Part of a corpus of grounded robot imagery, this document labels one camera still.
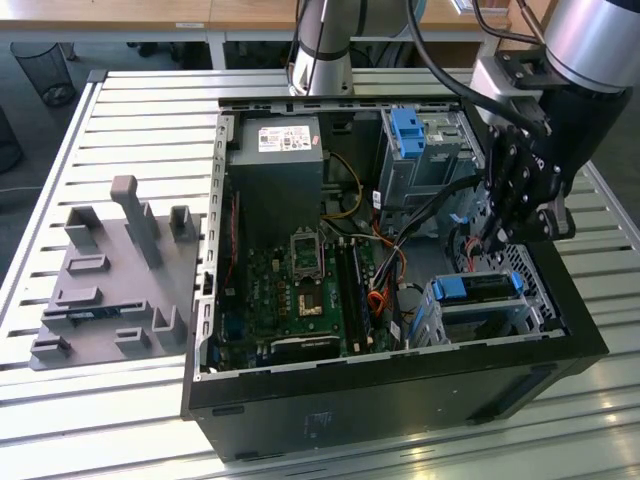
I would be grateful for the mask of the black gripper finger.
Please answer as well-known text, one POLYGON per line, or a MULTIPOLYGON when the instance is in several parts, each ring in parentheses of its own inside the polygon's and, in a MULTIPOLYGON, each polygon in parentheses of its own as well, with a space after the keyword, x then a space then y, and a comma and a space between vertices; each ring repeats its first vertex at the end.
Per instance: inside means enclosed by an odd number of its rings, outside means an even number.
POLYGON ((482 228, 485 253, 501 250, 521 215, 521 198, 530 177, 525 137, 515 127, 490 126, 485 150, 488 214, 482 228))
POLYGON ((503 243, 523 244, 571 239, 575 236, 575 222, 565 205, 564 197, 540 205, 526 217, 511 222, 503 228, 503 243))

